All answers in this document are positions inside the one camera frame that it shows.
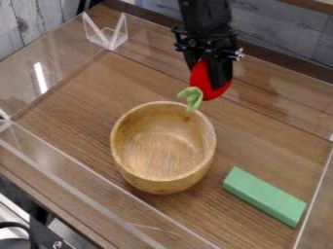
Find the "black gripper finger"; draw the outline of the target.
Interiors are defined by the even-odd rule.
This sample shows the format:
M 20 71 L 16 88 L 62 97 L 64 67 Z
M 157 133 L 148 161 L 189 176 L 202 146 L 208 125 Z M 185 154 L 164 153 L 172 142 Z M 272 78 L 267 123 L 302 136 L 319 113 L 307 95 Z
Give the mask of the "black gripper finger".
M 228 56 L 208 53 L 206 61 L 212 90 L 219 90 L 232 79 L 232 60 Z
M 184 51 L 183 57 L 188 69 L 192 69 L 202 57 L 202 54 L 197 51 Z

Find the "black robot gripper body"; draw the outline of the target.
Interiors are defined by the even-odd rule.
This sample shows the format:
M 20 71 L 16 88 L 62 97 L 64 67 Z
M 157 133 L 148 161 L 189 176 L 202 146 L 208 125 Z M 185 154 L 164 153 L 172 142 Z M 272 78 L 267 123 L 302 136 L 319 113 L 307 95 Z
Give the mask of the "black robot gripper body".
M 197 51 L 202 57 L 207 53 L 214 53 L 228 56 L 231 60 L 243 57 L 243 49 L 238 45 L 238 33 L 228 26 L 208 32 L 203 30 L 189 32 L 183 24 L 176 24 L 169 31 L 175 37 L 173 46 L 177 52 Z

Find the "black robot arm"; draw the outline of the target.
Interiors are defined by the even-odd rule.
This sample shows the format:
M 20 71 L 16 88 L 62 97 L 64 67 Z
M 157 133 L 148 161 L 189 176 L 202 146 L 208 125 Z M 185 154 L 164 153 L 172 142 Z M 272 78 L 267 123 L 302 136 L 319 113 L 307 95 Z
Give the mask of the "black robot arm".
M 189 71 L 203 64 L 208 86 L 220 90 L 232 79 L 232 62 L 243 56 L 231 27 L 228 0 L 176 0 L 181 22 L 171 28 L 173 48 Z

